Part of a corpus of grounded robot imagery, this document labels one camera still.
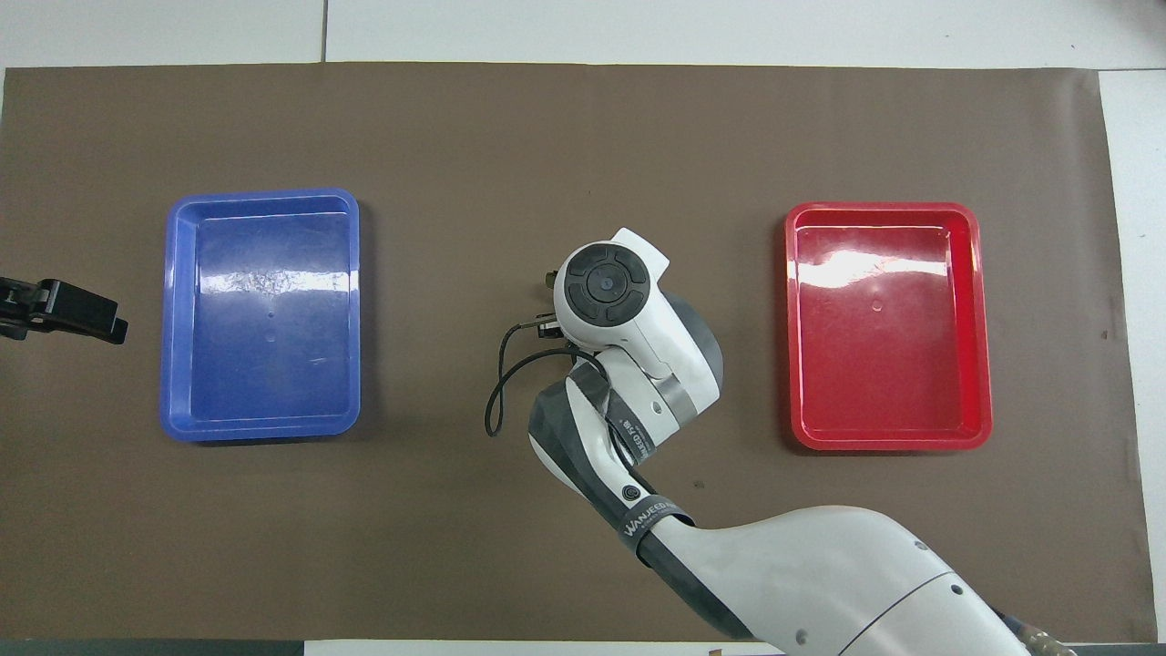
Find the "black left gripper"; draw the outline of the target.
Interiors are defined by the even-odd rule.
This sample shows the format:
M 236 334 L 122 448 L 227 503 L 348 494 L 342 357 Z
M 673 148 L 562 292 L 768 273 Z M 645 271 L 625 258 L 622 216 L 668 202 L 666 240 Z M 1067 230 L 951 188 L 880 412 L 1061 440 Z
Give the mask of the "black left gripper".
M 42 299 L 42 324 L 31 316 Z M 42 280 L 42 288 L 16 278 L 1 278 L 1 336 L 24 341 L 29 332 L 59 331 L 121 345 L 128 320 L 119 316 L 119 303 L 63 280 Z

